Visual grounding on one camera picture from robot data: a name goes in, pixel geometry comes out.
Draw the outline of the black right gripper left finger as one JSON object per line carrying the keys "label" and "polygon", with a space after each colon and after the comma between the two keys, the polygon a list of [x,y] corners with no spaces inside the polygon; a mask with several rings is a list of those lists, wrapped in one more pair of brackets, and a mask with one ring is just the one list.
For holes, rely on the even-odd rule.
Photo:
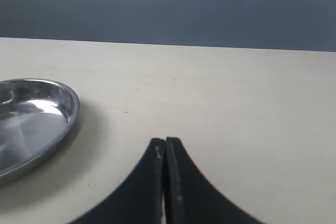
{"label": "black right gripper left finger", "polygon": [[153,138],[128,177],[72,223],[161,223],[165,141]]}

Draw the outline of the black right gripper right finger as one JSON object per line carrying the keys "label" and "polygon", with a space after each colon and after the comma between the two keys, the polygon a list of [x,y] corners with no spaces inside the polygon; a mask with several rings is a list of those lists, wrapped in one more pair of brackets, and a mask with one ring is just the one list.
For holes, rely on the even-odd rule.
{"label": "black right gripper right finger", "polygon": [[179,138],[165,141],[165,170],[166,223],[261,223],[206,179]]}

